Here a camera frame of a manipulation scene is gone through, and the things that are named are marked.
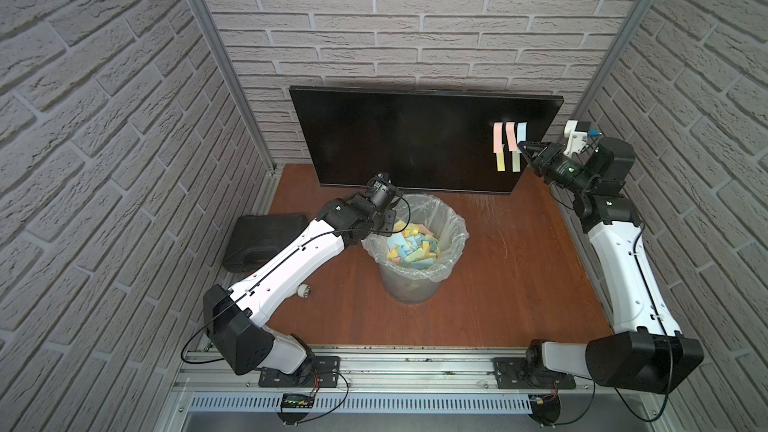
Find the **green sticky note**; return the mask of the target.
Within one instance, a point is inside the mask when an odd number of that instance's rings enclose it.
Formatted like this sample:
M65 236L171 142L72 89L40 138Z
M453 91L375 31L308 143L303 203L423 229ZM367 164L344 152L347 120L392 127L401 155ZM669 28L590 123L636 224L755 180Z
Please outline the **green sticky note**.
M521 155L518 151L513 151L511 153L512 157L512 171L515 173L519 173L521 171Z

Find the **blue sticky note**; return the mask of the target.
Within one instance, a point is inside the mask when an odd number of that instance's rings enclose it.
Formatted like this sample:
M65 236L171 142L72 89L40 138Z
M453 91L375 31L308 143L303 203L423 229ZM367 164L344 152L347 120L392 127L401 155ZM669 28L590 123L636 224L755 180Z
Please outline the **blue sticky note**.
M527 123L526 122L519 122L517 124L516 137L518 142L524 142L527 140Z

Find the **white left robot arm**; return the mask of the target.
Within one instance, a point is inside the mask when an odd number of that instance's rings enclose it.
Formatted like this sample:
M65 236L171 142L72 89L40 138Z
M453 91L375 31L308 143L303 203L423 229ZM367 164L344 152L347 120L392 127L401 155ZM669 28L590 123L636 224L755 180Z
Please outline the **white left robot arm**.
M296 239L256 272L203 295L202 330L237 375L257 369L304 375L311 349L294 335L267 326L280 305L296 295L318 268L374 232L389 233L394 204L390 187L328 202Z

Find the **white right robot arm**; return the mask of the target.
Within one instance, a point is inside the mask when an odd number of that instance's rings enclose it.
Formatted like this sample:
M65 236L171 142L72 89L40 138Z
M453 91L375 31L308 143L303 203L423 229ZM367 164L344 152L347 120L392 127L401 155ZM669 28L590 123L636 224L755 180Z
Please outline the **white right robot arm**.
M622 193L635 163L631 144L601 139L586 163L560 143L521 141L521 155L548 184L571 192L573 210L605 277L612 334L586 344L534 340L530 371L551 371L615 389L668 394L703 361L700 342L687 338L656 283L644 245L644 221Z

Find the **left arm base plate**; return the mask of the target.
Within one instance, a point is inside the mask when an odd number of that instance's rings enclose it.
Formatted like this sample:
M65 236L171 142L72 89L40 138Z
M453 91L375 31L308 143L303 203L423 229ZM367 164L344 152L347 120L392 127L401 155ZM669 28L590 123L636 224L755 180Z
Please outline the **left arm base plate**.
M335 388L339 380L339 356L312 356L292 374L277 369L260 372L258 386L261 388Z

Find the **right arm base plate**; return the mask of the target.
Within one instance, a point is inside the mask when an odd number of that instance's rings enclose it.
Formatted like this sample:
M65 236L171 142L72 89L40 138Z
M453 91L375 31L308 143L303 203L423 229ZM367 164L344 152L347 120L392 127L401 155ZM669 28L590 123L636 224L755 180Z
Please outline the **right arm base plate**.
M543 366L530 366L525 358L497 357L491 362L497 388L500 390L574 390L576 388L576 381L572 375L551 371Z

